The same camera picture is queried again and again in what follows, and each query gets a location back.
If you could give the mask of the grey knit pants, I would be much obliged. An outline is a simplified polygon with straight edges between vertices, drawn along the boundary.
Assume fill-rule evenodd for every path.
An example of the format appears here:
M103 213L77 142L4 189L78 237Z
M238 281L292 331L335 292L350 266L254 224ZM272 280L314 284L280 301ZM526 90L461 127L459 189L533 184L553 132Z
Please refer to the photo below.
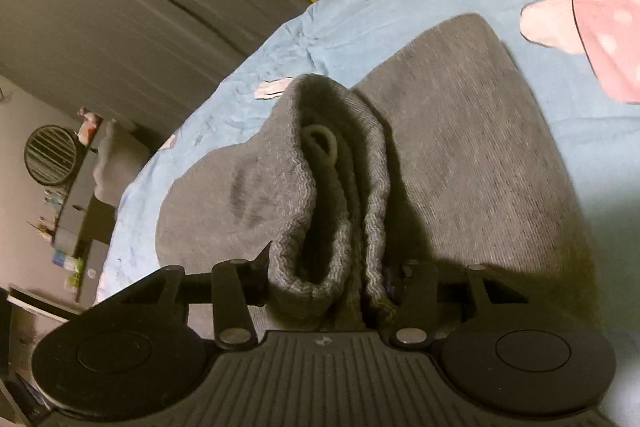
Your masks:
M160 207L162 265L207 272L268 251L260 329L387 324L407 260L488 265L597 324L589 235L532 91L466 14L345 88L296 78L254 136L218 148Z

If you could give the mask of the dark low cabinet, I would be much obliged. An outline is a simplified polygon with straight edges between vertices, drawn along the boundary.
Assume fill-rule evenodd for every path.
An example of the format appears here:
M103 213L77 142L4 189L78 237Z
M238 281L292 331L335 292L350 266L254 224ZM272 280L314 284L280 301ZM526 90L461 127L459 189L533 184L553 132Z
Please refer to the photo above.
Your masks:
M65 272L64 287L76 306L96 301L115 225L115 208L94 195L99 154L90 148L56 218L52 262Z

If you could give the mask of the cluttered side shelf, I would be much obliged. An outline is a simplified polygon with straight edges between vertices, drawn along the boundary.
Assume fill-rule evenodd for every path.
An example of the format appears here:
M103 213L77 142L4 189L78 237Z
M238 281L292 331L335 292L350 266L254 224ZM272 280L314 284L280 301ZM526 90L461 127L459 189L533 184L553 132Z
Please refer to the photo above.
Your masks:
M74 183L88 150L98 150L105 135L106 124L102 117L85 107L78 110L78 116L84 121L77 131L72 131L81 146L79 168L64 185L44 186L49 196L61 197L55 208L52 225L43 225L38 229L51 245L56 218L70 186ZM32 351L43 336L85 309L87 308L76 306L73 301L60 305L14 285L1 291L1 394L13 411L14 421L17 423L32 425L34 419L46 409L46 403L32 382Z

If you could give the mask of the grey cloth on furniture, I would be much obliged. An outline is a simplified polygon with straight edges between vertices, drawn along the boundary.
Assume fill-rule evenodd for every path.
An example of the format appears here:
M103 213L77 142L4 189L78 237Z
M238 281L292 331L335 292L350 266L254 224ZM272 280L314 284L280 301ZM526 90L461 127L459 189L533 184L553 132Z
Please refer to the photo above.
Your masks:
M150 156L150 150L116 120L109 121L98 145L98 162L93 170L94 196L103 204L118 208L122 194Z

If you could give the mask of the round black fan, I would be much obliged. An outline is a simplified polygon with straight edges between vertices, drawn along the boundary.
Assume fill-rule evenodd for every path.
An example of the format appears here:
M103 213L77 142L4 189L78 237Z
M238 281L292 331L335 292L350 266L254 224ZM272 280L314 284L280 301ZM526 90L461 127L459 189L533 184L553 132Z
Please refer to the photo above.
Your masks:
M80 165L81 146L76 134L57 124L46 124L29 135L24 164L29 176L42 186L61 186Z

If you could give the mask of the light blue cartoon bedsheet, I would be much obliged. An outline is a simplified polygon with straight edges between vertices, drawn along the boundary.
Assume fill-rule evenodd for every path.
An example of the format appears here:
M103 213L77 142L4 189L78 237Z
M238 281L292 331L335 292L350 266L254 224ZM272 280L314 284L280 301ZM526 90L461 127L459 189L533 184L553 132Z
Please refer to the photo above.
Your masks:
M618 360L617 380L639 384L639 109L612 101L587 61L529 43L521 9L536 0L322 0L277 29L175 129L127 188L98 298L153 272L155 225L172 181L204 154L250 138L271 103L258 84L318 72L352 86L443 20L476 13L506 44L532 87L598 244L601 310Z

